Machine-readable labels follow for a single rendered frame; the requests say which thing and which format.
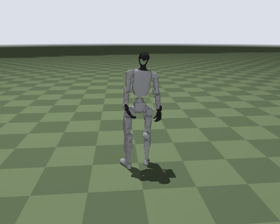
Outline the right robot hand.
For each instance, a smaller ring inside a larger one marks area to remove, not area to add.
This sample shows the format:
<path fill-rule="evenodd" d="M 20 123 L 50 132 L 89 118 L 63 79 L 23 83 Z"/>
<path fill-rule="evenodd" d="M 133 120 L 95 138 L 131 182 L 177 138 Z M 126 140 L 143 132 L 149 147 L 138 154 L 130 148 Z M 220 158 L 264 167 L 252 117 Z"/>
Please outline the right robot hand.
<path fill-rule="evenodd" d="M 156 116 L 154 117 L 154 119 L 156 118 L 155 122 L 160 121 L 161 120 L 161 110 L 162 110 L 162 106 L 160 105 L 159 109 L 156 109 L 157 113 Z"/>

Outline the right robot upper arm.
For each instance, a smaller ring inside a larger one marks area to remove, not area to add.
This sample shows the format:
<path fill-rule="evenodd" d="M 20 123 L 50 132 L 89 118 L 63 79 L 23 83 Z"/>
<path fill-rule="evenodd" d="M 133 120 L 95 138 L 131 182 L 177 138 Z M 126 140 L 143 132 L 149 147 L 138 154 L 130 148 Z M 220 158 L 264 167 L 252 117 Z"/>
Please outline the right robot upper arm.
<path fill-rule="evenodd" d="M 157 73 L 152 72 L 152 78 L 153 78 L 153 85 L 154 85 L 154 89 L 153 89 L 153 94 L 157 95 L 159 94 L 159 76 Z"/>

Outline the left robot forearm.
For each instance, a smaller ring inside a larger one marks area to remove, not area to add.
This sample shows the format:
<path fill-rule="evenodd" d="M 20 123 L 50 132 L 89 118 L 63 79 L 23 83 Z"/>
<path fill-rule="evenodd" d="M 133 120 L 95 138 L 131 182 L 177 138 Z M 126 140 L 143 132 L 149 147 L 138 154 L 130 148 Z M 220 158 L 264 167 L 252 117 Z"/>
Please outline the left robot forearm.
<path fill-rule="evenodd" d="M 126 87 L 124 87 L 124 99 L 123 99 L 123 108 L 125 109 L 124 105 L 127 104 L 128 105 L 128 102 L 129 102 L 129 93 L 126 93 Z"/>

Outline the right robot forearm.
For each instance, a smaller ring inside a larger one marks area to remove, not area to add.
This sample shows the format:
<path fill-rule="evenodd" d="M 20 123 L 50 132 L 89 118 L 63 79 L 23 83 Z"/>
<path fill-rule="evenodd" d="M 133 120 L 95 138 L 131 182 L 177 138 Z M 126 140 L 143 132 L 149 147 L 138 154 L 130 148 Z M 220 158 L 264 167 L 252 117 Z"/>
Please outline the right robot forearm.
<path fill-rule="evenodd" d="M 155 95 L 155 104 L 156 104 L 156 108 L 159 109 L 160 108 L 160 105 L 161 105 L 161 99 L 160 99 L 160 92 L 158 95 Z"/>

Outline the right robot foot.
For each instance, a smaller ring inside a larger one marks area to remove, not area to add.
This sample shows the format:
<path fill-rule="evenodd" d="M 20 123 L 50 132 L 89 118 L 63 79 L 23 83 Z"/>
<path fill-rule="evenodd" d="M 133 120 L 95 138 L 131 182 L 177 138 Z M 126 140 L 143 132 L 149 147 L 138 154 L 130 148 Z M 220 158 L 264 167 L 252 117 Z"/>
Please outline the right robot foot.
<path fill-rule="evenodd" d="M 144 165 L 148 165 L 149 162 L 150 162 L 150 159 L 148 159 L 148 160 L 147 160 L 147 158 L 146 158 L 146 160 L 144 159 Z"/>

